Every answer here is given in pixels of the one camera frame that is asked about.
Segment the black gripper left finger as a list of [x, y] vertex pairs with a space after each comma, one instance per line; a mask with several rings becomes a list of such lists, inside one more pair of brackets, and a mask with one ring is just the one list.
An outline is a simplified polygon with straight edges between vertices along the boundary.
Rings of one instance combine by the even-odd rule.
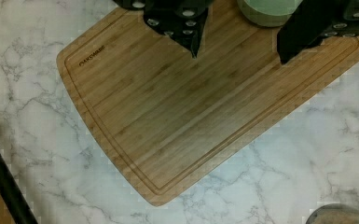
[[193, 58], [198, 56], [209, 6], [214, 0], [113, 0], [126, 10], [142, 10], [145, 24], [168, 36]]

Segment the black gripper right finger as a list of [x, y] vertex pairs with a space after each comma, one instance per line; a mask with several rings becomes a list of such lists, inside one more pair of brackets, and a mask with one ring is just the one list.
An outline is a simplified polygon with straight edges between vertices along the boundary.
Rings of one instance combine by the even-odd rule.
[[359, 36], [359, 0], [303, 0], [277, 34], [281, 64], [334, 36]]

